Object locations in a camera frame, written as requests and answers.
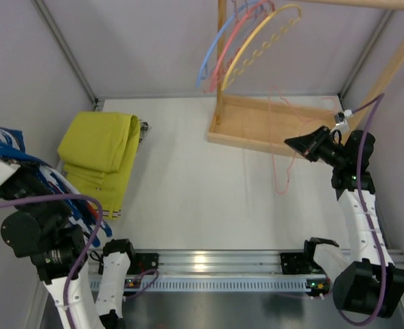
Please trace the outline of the blue patterned trousers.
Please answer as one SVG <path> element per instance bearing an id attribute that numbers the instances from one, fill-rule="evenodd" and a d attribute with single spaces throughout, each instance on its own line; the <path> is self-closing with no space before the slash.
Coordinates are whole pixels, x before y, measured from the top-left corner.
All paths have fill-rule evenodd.
<path id="1" fill-rule="evenodd" d="M 71 230 L 94 247 L 97 231 L 112 229 L 92 197 L 82 195 L 56 169 L 26 152 L 23 133 L 0 127 L 0 159 L 18 171 L 0 187 L 0 208 L 14 207 L 1 229 L 2 239 L 22 257 L 61 244 Z"/>

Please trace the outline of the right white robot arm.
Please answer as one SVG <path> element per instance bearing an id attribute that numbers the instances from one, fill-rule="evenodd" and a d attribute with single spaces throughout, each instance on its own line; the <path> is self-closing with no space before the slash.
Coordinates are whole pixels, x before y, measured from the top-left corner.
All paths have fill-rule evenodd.
<path id="1" fill-rule="evenodd" d="M 345 258 L 332 240 L 306 242 L 311 261 L 330 280 L 336 309 L 389 318 L 404 293 L 404 269 L 390 257 L 375 210 L 376 190 L 368 171 L 375 137 L 354 130 L 347 141 L 335 139 L 339 131 L 326 126 L 285 139 L 285 144 L 310 162 L 319 160 L 333 169 L 331 186 L 345 218 L 350 256 Z"/>

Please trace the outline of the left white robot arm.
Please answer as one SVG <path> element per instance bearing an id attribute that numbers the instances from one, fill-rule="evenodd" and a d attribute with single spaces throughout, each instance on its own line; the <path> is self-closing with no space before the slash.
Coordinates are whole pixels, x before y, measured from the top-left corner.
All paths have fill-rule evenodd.
<path id="1" fill-rule="evenodd" d="M 28 257 L 52 297 L 64 328 L 125 328 L 122 301 L 134 250 L 128 239 L 111 240 L 103 249 L 103 272 L 97 297 L 88 278 L 87 251 L 79 225 L 69 226 L 68 199 L 53 194 L 30 169 L 0 159 L 0 208 L 16 212 L 1 225 L 1 237 L 18 258 Z"/>

